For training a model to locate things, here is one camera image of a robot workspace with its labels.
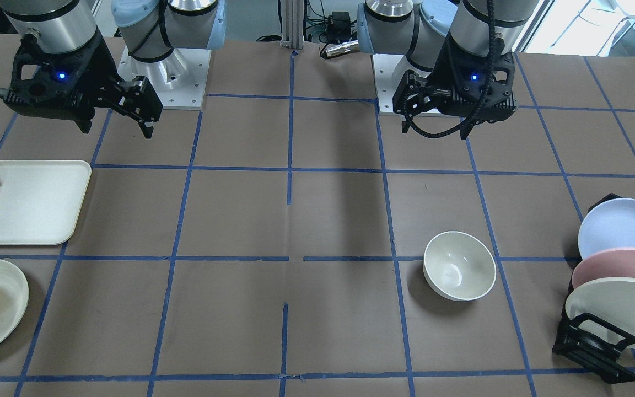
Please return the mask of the white rectangular tray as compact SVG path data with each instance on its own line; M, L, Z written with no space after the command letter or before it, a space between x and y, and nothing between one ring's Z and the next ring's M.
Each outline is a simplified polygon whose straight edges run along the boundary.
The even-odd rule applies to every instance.
M68 241L91 174L83 160L0 160L0 245Z

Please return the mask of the white bowl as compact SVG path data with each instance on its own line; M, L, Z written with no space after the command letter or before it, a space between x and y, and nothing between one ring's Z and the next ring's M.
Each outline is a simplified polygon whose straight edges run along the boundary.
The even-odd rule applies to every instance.
M489 249L476 237L459 231L441 232L428 242L422 271L436 294L456 302L481 299L497 279Z

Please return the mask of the aluminium frame post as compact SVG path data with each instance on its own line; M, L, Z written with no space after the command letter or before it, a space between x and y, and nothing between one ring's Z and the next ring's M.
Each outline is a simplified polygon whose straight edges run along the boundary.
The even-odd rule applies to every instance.
M279 1L281 22L280 45L295 52L303 52L306 1Z

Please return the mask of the silver cylindrical connector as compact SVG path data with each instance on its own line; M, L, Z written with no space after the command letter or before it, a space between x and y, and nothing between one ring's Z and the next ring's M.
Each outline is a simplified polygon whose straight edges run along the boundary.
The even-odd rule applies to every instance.
M358 40L351 40L339 44L326 44L323 48L321 48L319 55L323 60L334 60L335 58L347 55L348 53L355 53L359 51Z

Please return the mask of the pink plate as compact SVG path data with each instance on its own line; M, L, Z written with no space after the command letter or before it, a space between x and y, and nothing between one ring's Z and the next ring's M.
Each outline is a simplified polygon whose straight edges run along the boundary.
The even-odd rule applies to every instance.
M572 286L603 277L635 278L635 247L606 249L583 259L572 273Z

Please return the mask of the light blue plate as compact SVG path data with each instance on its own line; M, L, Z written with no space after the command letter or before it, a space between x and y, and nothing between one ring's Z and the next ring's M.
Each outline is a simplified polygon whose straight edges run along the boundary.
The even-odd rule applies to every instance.
M580 224L577 246L582 259L608 249L635 248L635 199L595 206Z

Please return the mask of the black power adapter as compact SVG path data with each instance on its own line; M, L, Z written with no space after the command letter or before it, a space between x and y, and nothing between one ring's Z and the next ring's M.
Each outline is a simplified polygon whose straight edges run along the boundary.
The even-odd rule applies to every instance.
M351 18L348 11L332 11L326 21L328 34L339 35L351 32Z

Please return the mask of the cream plate in rack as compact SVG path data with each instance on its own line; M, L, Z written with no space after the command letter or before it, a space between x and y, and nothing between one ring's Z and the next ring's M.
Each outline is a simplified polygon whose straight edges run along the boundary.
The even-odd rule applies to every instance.
M585 282L567 297L565 311L570 319L590 313L635 336L635 278L602 277Z

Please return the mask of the black dish rack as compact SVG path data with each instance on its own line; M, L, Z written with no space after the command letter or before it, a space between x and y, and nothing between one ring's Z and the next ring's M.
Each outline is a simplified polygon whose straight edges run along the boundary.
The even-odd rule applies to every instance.
M601 326L604 331L619 336L620 341L611 344L602 337L585 331L581 326L586 323ZM635 345L635 335L630 332L587 312L570 317L563 308L552 354L574 362L597 375L606 384L622 384L635 382L635 371L619 364L621 354L630 345Z

